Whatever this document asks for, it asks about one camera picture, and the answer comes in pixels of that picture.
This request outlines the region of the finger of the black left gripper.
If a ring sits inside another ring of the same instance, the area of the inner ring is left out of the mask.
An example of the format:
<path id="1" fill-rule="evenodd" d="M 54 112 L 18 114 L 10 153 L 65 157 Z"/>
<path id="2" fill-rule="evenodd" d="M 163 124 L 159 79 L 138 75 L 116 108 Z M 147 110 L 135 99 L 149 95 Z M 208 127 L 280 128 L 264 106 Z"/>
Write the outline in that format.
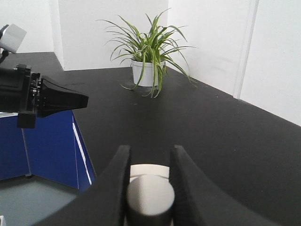
<path id="1" fill-rule="evenodd" d="M 44 118 L 54 113 L 86 108 L 89 96 L 66 88 L 45 76 L 40 82 L 37 116 Z"/>

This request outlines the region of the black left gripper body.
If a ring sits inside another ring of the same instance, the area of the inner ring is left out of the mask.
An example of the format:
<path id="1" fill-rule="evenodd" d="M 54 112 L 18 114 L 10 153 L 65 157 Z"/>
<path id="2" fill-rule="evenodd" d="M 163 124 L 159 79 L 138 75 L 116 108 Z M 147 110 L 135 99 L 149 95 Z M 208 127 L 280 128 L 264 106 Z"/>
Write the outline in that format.
<path id="1" fill-rule="evenodd" d="M 41 75 L 23 64 L 0 69 L 0 111 L 17 113 L 17 127 L 33 129 L 36 125 Z"/>

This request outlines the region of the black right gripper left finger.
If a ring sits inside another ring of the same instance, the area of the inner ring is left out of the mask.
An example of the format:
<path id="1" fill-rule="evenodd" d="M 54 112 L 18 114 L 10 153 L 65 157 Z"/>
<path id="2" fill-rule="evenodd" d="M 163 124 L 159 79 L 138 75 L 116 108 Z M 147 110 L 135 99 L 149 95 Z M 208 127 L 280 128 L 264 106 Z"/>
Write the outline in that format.
<path id="1" fill-rule="evenodd" d="M 93 184 L 36 226 L 122 226 L 130 178 L 131 148 L 121 145 Z"/>

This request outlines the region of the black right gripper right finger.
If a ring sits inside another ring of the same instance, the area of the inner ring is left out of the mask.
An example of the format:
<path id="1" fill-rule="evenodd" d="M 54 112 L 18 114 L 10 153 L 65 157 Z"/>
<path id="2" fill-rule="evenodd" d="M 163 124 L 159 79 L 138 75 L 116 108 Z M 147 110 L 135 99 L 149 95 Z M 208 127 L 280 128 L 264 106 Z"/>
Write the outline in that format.
<path id="1" fill-rule="evenodd" d="M 226 194 L 195 164 L 183 146 L 170 151 L 175 226 L 275 226 Z"/>

